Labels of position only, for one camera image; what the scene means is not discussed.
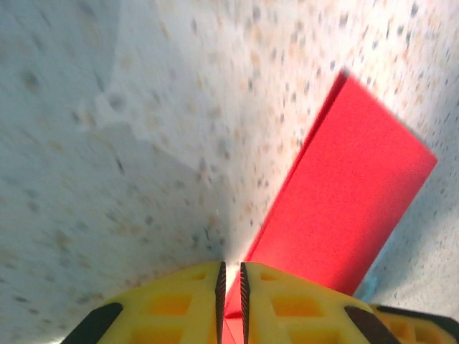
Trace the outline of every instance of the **red foam piece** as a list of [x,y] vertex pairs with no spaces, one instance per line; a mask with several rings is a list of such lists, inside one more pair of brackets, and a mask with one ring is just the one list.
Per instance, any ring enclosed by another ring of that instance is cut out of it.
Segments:
[[[353,294],[436,162],[340,75],[245,260]],[[225,316],[240,312],[238,277]]]
[[[238,330],[242,331],[242,326],[235,326],[234,331],[237,332]],[[235,339],[232,336],[232,331],[228,326],[228,320],[224,320],[223,322],[223,334],[222,334],[222,344],[236,344]]]

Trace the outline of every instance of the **white wall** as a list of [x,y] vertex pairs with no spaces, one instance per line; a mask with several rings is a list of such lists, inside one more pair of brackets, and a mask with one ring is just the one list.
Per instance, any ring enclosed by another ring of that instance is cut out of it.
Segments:
[[440,159],[359,293],[459,315],[458,2],[316,2],[0,1],[8,343],[240,259],[342,67]]

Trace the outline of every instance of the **yellow plastic part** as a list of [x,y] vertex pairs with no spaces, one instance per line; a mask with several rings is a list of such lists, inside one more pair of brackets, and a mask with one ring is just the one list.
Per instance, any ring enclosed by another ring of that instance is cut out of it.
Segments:
[[258,263],[245,263],[251,344],[367,344],[346,314],[364,302]]
[[372,306],[374,314],[390,329],[401,344],[457,344],[448,332],[428,320],[379,312]]
[[122,304],[123,311],[98,344],[216,343],[219,267],[220,262],[195,265],[108,300]]

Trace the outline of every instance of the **black rubber pad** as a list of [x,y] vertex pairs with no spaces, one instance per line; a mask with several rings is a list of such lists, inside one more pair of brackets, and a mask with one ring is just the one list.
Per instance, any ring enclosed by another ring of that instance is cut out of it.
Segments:
[[217,344],[222,344],[224,321],[224,297],[227,289],[227,265],[220,264],[217,283],[215,285],[215,316],[217,317]]
[[402,315],[404,317],[411,317],[414,319],[429,320],[435,323],[439,328],[450,333],[457,342],[459,342],[459,322],[451,317],[443,317],[441,315],[434,315],[430,313],[415,312],[414,310],[404,310],[402,308],[394,308],[388,306],[376,306],[377,310],[381,313],[389,313],[395,315]]
[[122,310],[116,302],[93,310],[61,344],[97,344]]
[[346,306],[344,309],[361,334],[371,344],[400,344],[376,315],[354,306]]
[[250,284],[245,263],[241,263],[241,306],[244,344],[249,343]]

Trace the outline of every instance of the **rectangular hole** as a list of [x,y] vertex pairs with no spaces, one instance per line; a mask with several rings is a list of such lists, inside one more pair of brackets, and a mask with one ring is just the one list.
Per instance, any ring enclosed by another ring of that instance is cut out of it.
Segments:
[[271,300],[278,317],[322,317],[323,311],[318,303],[305,296],[284,295]]
[[147,306],[147,313],[152,315],[185,315],[193,296],[191,294],[160,294]]
[[391,321],[389,329],[398,339],[410,339],[410,330],[405,322]]
[[276,277],[274,277],[274,276],[272,276],[271,274],[268,274],[268,273],[266,273],[266,272],[262,272],[262,273],[260,274],[260,279],[261,279],[262,281],[277,281],[277,280],[278,280]]
[[193,280],[203,280],[204,278],[206,278],[206,273],[205,272],[202,272],[200,274],[196,274],[192,277]]
[[425,344],[440,344],[441,339],[435,329],[429,328],[428,326],[415,326],[415,336],[417,342]]
[[341,336],[337,330],[291,331],[292,344],[340,344]]
[[179,344],[181,328],[144,328],[134,330],[128,344]]

